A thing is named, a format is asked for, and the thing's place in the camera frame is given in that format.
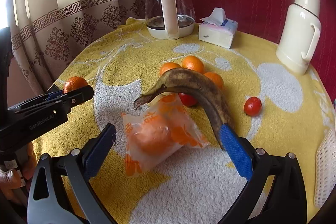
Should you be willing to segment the person's left hand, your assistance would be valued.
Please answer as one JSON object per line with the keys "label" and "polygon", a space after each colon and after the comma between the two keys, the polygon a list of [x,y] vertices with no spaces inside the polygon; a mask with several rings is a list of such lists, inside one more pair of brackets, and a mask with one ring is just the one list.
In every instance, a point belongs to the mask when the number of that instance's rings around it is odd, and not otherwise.
{"label": "person's left hand", "polygon": [[[35,167],[37,166],[37,159],[34,152],[33,143],[27,145],[27,155],[28,160],[25,162],[22,167],[23,177],[26,180],[32,179]],[[1,170],[1,192],[4,194],[7,200],[10,200],[14,203],[21,204],[20,199],[13,192],[14,189],[21,187],[21,177],[15,169],[8,170],[4,172]]]}

